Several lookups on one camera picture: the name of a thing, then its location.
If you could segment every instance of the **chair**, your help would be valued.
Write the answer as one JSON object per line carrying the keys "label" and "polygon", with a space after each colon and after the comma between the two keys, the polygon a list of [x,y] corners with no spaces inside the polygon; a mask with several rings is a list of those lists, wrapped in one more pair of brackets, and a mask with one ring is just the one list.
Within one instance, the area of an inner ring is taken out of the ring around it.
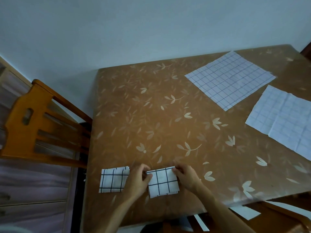
{"label": "chair", "polygon": [[1,158],[86,168],[86,163],[79,160],[34,152],[35,143],[39,140],[88,155],[91,133],[79,123],[49,109],[53,99],[91,127],[92,119],[87,114],[35,79],[30,91],[15,101],[7,118],[4,125],[6,144],[0,150]]}

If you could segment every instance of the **folded checkered cloth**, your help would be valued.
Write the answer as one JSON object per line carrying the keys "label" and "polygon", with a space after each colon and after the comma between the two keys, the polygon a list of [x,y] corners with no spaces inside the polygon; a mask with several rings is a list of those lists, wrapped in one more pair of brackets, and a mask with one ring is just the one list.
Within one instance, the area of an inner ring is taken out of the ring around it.
{"label": "folded checkered cloth", "polygon": [[129,173],[130,168],[128,166],[102,169],[99,193],[121,192],[124,188]]}
{"label": "folded checkered cloth", "polygon": [[178,193],[179,186],[177,177],[172,172],[172,168],[174,167],[167,167],[146,172],[147,174],[153,174],[152,179],[148,184],[150,198]]}

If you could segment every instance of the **wall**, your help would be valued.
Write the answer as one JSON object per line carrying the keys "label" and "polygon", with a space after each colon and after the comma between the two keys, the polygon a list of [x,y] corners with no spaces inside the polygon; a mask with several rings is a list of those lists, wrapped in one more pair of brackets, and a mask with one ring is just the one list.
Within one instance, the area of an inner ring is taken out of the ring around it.
{"label": "wall", "polygon": [[311,41],[311,0],[0,0],[0,55],[92,115],[96,69]]}

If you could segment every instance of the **brown floral tablecloth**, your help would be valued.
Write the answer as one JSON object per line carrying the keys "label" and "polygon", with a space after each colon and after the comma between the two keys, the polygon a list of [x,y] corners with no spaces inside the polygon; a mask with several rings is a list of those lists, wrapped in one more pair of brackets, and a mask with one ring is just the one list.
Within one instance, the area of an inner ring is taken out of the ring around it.
{"label": "brown floral tablecloth", "polygon": [[[311,63],[290,45],[237,50],[277,78],[270,85],[311,101]],[[266,86],[224,111],[184,75],[225,53],[100,69],[87,169],[84,229],[93,229],[118,193],[99,193],[103,168],[145,163],[152,169],[190,164],[227,205],[311,190],[311,162],[245,124]],[[178,194],[131,207],[123,225],[205,211]]]}

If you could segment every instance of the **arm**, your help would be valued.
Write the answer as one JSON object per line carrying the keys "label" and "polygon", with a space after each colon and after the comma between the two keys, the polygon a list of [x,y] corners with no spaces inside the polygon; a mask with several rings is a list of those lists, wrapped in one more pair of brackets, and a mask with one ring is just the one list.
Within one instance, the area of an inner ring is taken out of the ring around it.
{"label": "arm", "polygon": [[146,191],[152,174],[148,174],[146,178],[142,179],[143,171],[150,170],[145,164],[134,168],[126,180],[124,189],[120,200],[117,201],[116,207],[112,213],[108,212],[103,219],[100,227],[94,233],[115,233],[117,232],[124,216],[131,207],[131,205]]}
{"label": "arm", "polygon": [[187,164],[178,164],[172,171],[178,176],[185,188],[199,198],[222,232],[255,233],[223,203],[215,199],[212,192],[202,184],[191,166]]}

